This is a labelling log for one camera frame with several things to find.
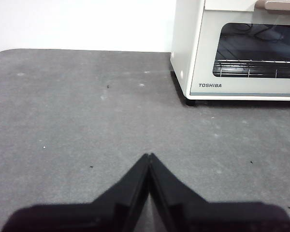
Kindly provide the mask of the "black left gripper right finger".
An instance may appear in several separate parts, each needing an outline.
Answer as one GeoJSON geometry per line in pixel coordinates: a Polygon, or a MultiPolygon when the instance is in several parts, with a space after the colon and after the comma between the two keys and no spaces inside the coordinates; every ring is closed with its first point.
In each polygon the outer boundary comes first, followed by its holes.
{"type": "Polygon", "coordinates": [[[208,202],[149,156],[150,194],[170,232],[290,232],[284,209],[262,202],[208,202]]]}

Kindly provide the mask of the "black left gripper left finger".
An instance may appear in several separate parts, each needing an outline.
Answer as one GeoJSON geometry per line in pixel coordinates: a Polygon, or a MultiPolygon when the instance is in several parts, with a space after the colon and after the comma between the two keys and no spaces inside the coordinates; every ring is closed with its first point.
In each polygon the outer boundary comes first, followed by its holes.
{"type": "Polygon", "coordinates": [[[15,211],[4,232],[131,232],[148,197],[149,155],[90,203],[34,205],[15,211]]]}

